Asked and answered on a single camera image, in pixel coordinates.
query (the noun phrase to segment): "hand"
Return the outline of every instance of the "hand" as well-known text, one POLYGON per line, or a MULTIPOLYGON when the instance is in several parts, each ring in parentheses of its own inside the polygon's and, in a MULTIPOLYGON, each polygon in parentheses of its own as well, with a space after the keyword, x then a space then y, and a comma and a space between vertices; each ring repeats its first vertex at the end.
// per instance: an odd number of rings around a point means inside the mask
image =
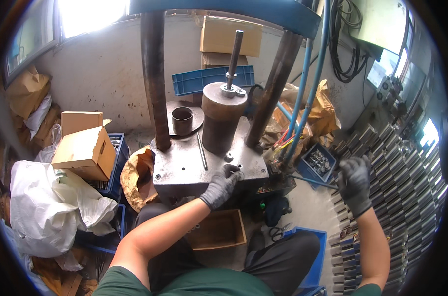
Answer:
POLYGON ((354 218, 358 218, 372 207, 370 192, 370 161, 367 156, 350 157, 340 162, 338 187, 344 203, 351 209, 354 218))
POLYGON ((244 173, 238 167, 226 163, 215 173, 206 192, 199 198, 207 204, 211 211, 214 211, 231 197, 235 184, 243 179, 244 173))

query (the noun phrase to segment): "knee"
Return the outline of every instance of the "knee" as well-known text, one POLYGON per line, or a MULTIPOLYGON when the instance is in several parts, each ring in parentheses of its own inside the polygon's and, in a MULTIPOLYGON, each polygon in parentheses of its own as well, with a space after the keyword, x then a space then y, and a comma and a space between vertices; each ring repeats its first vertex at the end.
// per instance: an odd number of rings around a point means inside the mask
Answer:
POLYGON ((137 219, 135 220, 135 227, 153 217, 166 213, 167 211, 169 211, 169 209, 164 204, 145 204, 143 208, 141 208, 140 213, 138 213, 137 219))
POLYGON ((315 258, 318 255, 321 246, 316 234, 310 231, 299 231, 292 235, 292 240, 300 252, 315 258))

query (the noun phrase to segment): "round steel disc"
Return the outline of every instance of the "round steel disc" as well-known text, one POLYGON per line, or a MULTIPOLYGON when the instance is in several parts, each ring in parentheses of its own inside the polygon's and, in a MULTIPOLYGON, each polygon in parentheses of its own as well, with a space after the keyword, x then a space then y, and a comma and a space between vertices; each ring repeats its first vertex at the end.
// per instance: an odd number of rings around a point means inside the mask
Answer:
POLYGON ((173 130, 173 121, 171 117, 171 112, 173 112, 174 109, 185 106, 190 108, 193 111, 193 130, 194 132, 196 129, 198 129, 204 122, 204 112, 200 107, 195 107, 193 103, 188 101, 170 101, 166 103, 166 111, 168 114, 168 131, 169 135, 171 136, 177 136, 175 131, 173 130))

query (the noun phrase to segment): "worker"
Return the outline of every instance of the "worker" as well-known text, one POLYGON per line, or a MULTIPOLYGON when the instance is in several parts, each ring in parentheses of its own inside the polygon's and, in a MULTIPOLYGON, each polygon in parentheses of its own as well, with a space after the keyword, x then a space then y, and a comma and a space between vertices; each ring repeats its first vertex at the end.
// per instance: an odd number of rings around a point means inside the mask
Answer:
MULTIPOLYGON (((341 162, 339 191, 359 226, 362 282, 353 295, 378 296, 387 281, 390 251, 369 200, 365 161, 341 162)), ((231 196, 241 179, 238 167, 225 164, 199 198, 171 211, 163 204, 144 206, 93 296, 292 295, 319 253, 314 234, 301 231, 267 247, 262 235, 253 235, 242 271, 206 268, 184 237, 231 196)))

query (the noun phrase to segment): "blue plastic crate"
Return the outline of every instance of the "blue plastic crate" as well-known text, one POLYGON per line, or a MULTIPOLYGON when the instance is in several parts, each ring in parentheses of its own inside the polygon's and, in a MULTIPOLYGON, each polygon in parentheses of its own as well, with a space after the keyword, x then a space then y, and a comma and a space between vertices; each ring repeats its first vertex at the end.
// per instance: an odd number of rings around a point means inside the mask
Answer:
MULTIPOLYGON (((336 159, 331 155, 331 153, 329 153, 326 150, 326 148, 324 148, 323 145, 316 143, 315 145, 313 145, 313 147, 311 147, 310 150, 308 150, 308 152, 305 153, 305 155, 303 155, 300 158, 300 162, 298 163, 298 166, 296 167, 296 171, 298 171, 298 173, 302 177, 305 177, 305 178, 308 178, 311 180, 315 180, 315 181, 319 181, 319 182, 323 182, 323 183, 327 183, 335 166, 336 166, 336 159), (322 177, 309 164, 310 155, 314 150, 319 150, 324 156, 326 156, 328 158, 328 161, 329 161, 330 168, 322 177)), ((310 183, 310 185, 314 190, 316 190, 319 187, 319 185, 315 185, 313 183, 310 183)))
POLYGON ((116 202, 120 202, 120 197, 122 196, 120 174, 122 174, 122 169, 129 158, 129 147, 125 142, 125 135, 123 133, 109 133, 109 137, 120 138, 120 144, 116 150, 114 168, 110 174, 107 189, 97 189, 97 191, 100 192, 102 196, 111 198, 116 202))
MULTIPOLYGON (((229 67, 200 69, 171 75, 176 96, 185 96, 203 92, 204 86, 213 82, 227 82, 225 74, 229 67)), ((237 74, 233 84, 240 87, 250 87, 255 84, 252 65, 237 66, 237 74)))
POLYGON ((303 227, 295 227, 292 230, 286 231, 283 234, 283 237, 290 236, 292 234, 295 234, 299 231, 309 231, 314 233, 319 238, 319 253, 318 256, 316 256, 316 259, 314 260, 313 265, 311 265, 310 271, 308 274, 304 277, 303 281, 299 285, 298 288, 312 288, 312 287, 318 287, 319 286, 319 280, 321 278, 321 272, 322 272, 322 264, 324 262, 324 251, 326 250, 326 237, 327 233, 325 231, 321 230, 315 230, 315 229, 309 229, 309 228, 303 228, 303 227))
POLYGON ((93 250, 115 254, 120 241, 133 229, 136 218, 137 212, 130 207, 126 207, 124 204, 119 204, 117 213, 111 221, 111 225, 114 229, 117 229, 114 225, 115 222, 118 221, 120 223, 119 232, 114 231, 113 233, 104 236, 96 236, 91 232, 78 230, 76 232, 76 242, 79 245, 93 250))

